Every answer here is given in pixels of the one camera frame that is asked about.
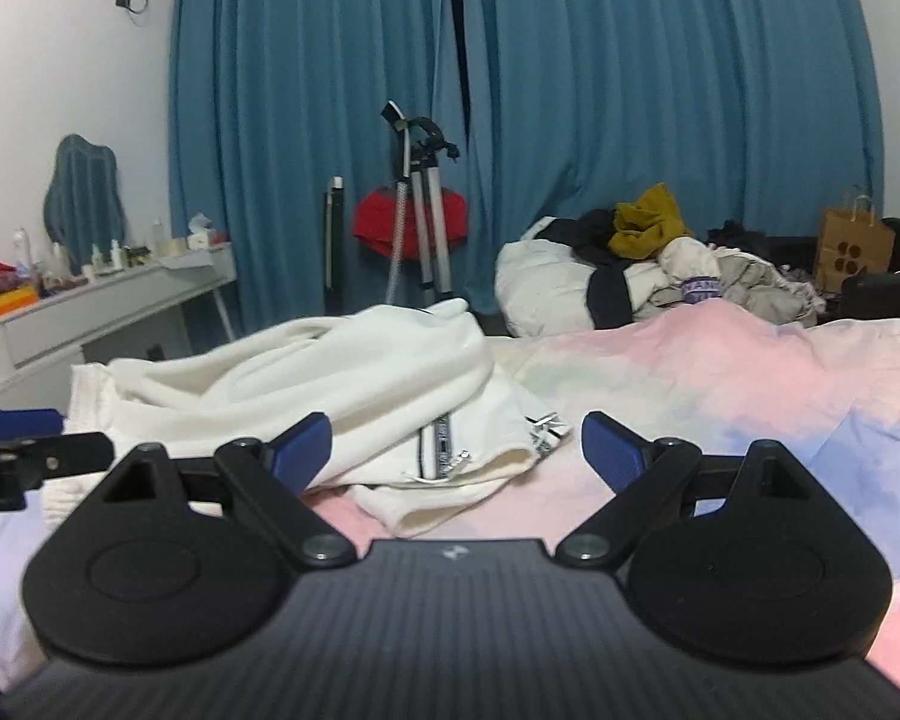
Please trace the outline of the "white zip-up sweatshirt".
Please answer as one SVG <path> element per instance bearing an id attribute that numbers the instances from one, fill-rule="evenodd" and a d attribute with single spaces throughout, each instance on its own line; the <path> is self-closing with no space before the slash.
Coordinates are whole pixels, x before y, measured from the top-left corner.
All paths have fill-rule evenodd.
<path id="1" fill-rule="evenodd" d="M 312 413 L 333 433 L 312 488 L 341 489 L 398 538 L 481 504 L 572 432 L 500 366 L 461 299 L 291 320 L 175 361 L 81 364 L 64 429 L 100 431 L 118 455 L 159 442 L 205 457 Z"/>

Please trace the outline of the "white dresser table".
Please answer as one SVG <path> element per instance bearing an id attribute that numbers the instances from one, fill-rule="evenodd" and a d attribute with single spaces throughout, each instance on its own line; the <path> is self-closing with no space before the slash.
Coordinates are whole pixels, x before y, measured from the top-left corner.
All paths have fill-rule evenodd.
<path id="1" fill-rule="evenodd" d="M 71 369 L 87 361 L 193 353 L 183 305 L 215 302 L 211 323 L 233 337 L 222 288 L 235 281 L 227 244 L 160 259 L 0 317 L 0 408 L 68 408 Z"/>

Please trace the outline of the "black garment on pile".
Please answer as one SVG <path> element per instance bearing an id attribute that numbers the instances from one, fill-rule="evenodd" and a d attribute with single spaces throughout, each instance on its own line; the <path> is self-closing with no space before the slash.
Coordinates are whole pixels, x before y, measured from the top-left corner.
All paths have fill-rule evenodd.
<path id="1" fill-rule="evenodd" d="M 567 245 L 578 263 L 593 266 L 585 288 L 585 305 L 596 330 L 626 327 L 634 321 L 626 281 L 631 261 L 611 250 L 614 234 L 611 210 L 592 210 L 577 220 L 554 218 L 535 234 L 537 239 Z"/>

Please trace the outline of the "pastel tie-dye duvet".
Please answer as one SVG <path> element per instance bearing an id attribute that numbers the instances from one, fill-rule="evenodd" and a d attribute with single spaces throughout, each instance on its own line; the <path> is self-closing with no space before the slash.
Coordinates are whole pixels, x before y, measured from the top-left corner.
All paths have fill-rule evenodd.
<path id="1" fill-rule="evenodd" d="M 783 442 L 888 559 L 891 611 L 870 660 L 900 685 L 900 319 L 772 325 L 727 301 L 676 307 L 612 332 L 493 338 L 505 371 L 578 429 L 606 411 L 647 439 L 707 454 Z M 541 538 L 549 548 L 610 499 L 571 437 L 486 502 L 416 538 Z M 19 582 L 46 538 L 40 494 L 0 514 L 0 689 L 43 660 Z"/>

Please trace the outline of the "grey crumpled garment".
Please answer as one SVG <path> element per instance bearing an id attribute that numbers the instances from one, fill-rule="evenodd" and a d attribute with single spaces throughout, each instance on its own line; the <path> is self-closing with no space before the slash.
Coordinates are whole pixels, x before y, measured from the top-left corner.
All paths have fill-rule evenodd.
<path id="1" fill-rule="evenodd" d="M 676 238 L 656 263 L 683 304 L 723 299 L 766 322 L 803 327 L 813 327 L 826 307 L 813 284 L 787 277 L 769 260 L 735 247 Z"/>

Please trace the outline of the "white puffy jacket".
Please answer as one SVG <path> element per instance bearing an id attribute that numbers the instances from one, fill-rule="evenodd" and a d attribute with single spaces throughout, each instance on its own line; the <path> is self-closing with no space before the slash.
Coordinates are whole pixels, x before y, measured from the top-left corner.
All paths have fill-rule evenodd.
<path id="1" fill-rule="evenodd" d="M 611 330 L 681 304 L 656 263 L 592 263 L 571 246 L 577 221 L 544 216 L 499 250 L 497 305 L 514 337 Z"/>

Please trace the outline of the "tissue box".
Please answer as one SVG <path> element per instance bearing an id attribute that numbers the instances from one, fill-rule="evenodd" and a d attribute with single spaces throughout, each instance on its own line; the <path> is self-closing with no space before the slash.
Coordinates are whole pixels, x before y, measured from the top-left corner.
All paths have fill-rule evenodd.
<path id="1" fill-rule="evenodd" d="M 217 236 L 217 232 L 215 232 L 214 224 L 212 224 L 212 221 L 208 216 L 203 215 L 203 213 L 194 215 L 193 218 L 188 221 L 188 249 L 209 249 L 211 245 L 215 243 L 215 236 Z"/>

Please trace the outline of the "mustard yellow garment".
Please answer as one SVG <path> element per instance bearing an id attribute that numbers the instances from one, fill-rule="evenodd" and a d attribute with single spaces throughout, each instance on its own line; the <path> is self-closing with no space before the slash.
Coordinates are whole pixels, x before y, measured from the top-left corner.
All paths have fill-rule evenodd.
<path id="1" fill-rule="evenodd" d="M 634 262 L 653 259 L 674 239 L 692 236 L 667 184 L 647 188 L 635 202 L 618 203 L 613 226 L 608 247 L 614 255 Z"/>

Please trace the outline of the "red cloth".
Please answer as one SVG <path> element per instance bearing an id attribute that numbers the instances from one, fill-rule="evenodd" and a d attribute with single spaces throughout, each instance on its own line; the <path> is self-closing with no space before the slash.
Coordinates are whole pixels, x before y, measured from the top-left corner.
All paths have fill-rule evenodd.
<path id="1" fill-rule="evenodd" d="M 442 190 L 443 219 L 448 249 L 460 247 L 468 238 L 468 205 L 463 195 Z M 398 197 L 393 187 L 380 187 L 367 193 L 356 205 L 352 236 L 375 254 L 390 257 L 397 231 Z M 419 241 L 413 202 L 406 202 L 403 223 L 403 257 L 418 260 Z"/>

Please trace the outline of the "brown paper bag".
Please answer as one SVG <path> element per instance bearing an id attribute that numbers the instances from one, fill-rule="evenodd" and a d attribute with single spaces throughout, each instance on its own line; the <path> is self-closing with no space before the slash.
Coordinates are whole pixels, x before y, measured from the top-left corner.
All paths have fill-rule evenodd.
<path id="1" fill-rule="evenodd" d="M 839 208 L 826 208 L 814 262 L 816 289 L 836 294 L 847 278 L 886 273 L 894 239 L 893 229 L 883 223 L 866 193 L 850 193 Z"/>

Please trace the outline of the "silver tripod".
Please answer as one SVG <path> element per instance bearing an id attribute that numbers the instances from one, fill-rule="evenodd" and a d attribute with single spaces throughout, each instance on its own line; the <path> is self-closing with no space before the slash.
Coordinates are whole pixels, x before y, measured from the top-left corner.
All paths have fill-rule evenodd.
<path id="1" fill-rule="evenodd" d="M 419 270 L 424 304 L 445 301 L 453 296 L 452 262 L 443 219 L 442 177 L 439 158 L 460 156 L 458 146 L 449 142 L 442 129 L 429 117 L 408 119 L 395 101 L 388 101 L 382 117 L 400 142 L 400 171 L 397 180 L 397 231 L 390 255 L 385 302 L 397 302 L 403 263 L 403 223 L 406 202 L 413 202 L 419 241 Z"/>

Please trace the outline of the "wavy-frame mirror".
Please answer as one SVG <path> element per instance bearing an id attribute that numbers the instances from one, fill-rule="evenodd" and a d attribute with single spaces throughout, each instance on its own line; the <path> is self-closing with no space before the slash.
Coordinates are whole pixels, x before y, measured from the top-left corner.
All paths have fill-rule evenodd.
<path id="1" fill-rule="evenodd" d="M 66 250 L 74 270 L 91 263 L 94 249 L 109 252 L 113 241 L 126 242 L 118 166 L 108 146 L 91 143 L 77 133 L 59 142 L 43 202 L 43 224 L 48 239 Z"/>

